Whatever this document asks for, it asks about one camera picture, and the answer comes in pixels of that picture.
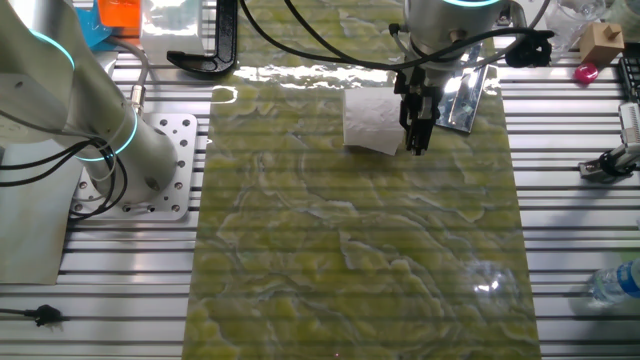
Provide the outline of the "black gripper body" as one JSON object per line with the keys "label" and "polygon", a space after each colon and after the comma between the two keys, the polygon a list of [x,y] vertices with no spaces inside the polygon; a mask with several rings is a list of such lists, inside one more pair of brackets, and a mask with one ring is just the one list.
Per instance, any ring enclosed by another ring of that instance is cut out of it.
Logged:
{"label": "black gripper body", "polygon": [[409,111],[437,109],[441,101],[441,87],[430,83],[426,71],[420,67],[398,71],[394,93],[402,97],[403,107]]}

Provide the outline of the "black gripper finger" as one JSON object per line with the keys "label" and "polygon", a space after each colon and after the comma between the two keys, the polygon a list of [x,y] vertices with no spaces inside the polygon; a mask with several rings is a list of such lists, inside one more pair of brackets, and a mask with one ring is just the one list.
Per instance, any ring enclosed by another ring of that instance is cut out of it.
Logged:
{"label": "black gripper finger", "polygon": [[412,95],[404,95],[400,102],[399,123],[406,133],[411,131],[410,114],[413,109],[414,97]]}
{"label": "black gripper finger", "polygon": [[420,118],[416,111],[410,111],[407,116],[407,125],[406,148],[414,156],[419,156],[428,149],[434,119],[432,116],[426,119]]}

